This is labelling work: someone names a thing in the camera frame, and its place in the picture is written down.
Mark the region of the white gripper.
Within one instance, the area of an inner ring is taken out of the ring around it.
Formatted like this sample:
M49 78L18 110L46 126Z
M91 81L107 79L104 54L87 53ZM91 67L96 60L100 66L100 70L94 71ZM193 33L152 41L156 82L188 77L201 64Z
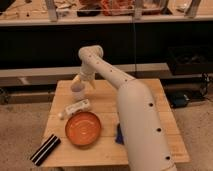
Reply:
M72 80L72 85L79 84L83 81L88 81L93 89L96 89L95 86L95 70L91 68L86 63L83 63L80 67L80 76L77 74Z

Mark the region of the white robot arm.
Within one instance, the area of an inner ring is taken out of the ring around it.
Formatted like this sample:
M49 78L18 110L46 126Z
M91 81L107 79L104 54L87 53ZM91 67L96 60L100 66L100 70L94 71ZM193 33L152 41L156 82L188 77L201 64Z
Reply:
M152 91L142 81L103 60L99 45L82 47L76 82L94 86L99 73L117 92L117 111L131 171L177 171Z

